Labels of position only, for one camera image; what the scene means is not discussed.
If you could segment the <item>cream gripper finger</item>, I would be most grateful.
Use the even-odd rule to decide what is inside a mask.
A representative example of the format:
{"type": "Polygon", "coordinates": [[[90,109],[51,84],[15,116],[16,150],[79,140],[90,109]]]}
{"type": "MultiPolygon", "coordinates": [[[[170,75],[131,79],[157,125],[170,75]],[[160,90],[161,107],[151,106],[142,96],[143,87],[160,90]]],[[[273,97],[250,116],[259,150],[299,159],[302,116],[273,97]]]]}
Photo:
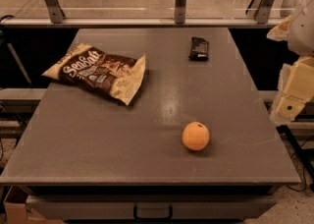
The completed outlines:
{"type": "Polygon", "coordinates": [[[304,107],[304,103],[286,98],[282,92],[278,92],[270,108],[270,119],[274,123],[292,122],[304,107]]]}
{"type": "Polygon", "coordinates": [[[287,16],[278,25],[271,28],[267,33],[267,38],[274,41],[287,41],[290,19],[291,16],[287,16]]]}

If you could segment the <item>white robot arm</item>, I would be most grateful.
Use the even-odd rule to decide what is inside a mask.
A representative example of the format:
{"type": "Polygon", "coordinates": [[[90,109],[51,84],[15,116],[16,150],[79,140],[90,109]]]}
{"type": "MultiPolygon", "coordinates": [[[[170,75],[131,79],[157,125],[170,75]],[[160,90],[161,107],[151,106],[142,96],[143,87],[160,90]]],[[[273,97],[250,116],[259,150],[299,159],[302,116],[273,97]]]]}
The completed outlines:
{"type": "Polygon", "coordinates": [[[278,92],[270,109],[275,123],[293,121],[314,97],[314,0],[284,0],[283,8],[290,3],[295,6],[291,14],[267,33],[268,39],[285,40],[288,49],[299,56],[280,70],[278,92]]]}

